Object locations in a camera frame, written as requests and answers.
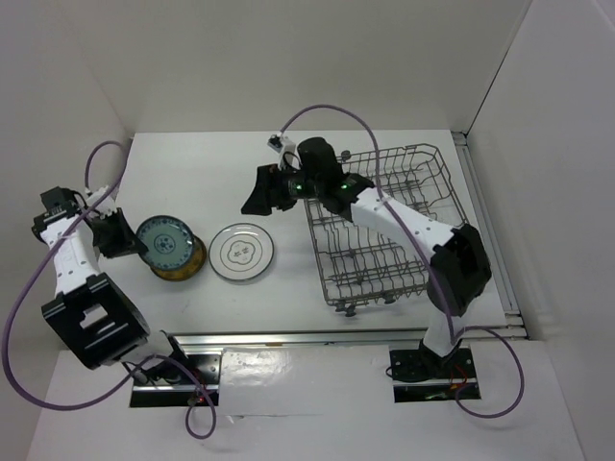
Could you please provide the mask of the blue floral plate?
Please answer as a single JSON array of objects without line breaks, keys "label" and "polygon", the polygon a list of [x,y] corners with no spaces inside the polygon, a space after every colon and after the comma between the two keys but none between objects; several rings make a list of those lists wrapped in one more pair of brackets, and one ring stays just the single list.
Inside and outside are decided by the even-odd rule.
[{"label": "blue floral plate", "polygon": [[184,268],[195,253],[195,236],[179,218],[156,215],[143,221],[135,236],[145,246],[140,258],[153,269],[175,271]]}]

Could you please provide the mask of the yellow patterned plate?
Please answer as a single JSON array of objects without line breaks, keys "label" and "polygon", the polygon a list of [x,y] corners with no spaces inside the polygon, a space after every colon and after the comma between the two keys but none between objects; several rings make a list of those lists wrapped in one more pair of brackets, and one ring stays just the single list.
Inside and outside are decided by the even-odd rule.
[{"label": "yellow patterned plate", "polygon": [[158,278],[171,282],[185,281],[194,277],[201,271],[207,260],[207,248],[205,243],[198,236],[195,236],[194,239],[194,253],[184,267],[175,270],[160,270],[151,267],[150,271]]}]

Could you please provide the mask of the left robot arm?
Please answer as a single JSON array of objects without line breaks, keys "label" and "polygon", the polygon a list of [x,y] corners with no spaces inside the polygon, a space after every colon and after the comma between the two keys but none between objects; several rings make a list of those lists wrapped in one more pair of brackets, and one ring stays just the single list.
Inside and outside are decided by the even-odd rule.
[{"label": "left robot arm", "polygon": [[117,362],[137,364],[153,355],[143,373],[152,380],[182,381],[191,365],[177,341],[162,332],[155,340],[135,304],[100,269],[98,258],[142,255],[123,211],[101,191],[83,197],[54,187],[40,195],[35,237],[54,251],[56,290],[41,308],[43,319],[90,370]]}]

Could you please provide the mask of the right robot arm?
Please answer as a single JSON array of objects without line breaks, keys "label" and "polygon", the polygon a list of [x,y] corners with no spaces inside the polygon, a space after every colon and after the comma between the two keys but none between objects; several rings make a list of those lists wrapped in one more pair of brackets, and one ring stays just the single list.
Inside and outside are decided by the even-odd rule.
[{"label": "right robot arm", "polygon": [[258,167],[242,214],[269,216],[312,199],[329,213],[415,251],[428,271],[427,292],[436,309],[419,345],[419,364],[427,375],[442,376],[453,364],[470,305],[492,278],[479,231],[441,223],[385,194],[370,179],[345,172],[322,137],[294,144],[278,134],[268,144],[279,160]]}]

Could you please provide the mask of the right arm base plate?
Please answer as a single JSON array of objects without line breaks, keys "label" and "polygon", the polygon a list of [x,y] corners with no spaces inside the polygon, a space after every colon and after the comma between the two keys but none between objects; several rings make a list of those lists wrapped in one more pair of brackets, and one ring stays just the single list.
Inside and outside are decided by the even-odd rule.
[{"label": "right arm base plate", "polygon": [[391,350],[385,374],[393,381],[396,403],[480,400],[480,386],[474,357],[469,348],[458,350],[442,368],[430,371],[418,350]]}]

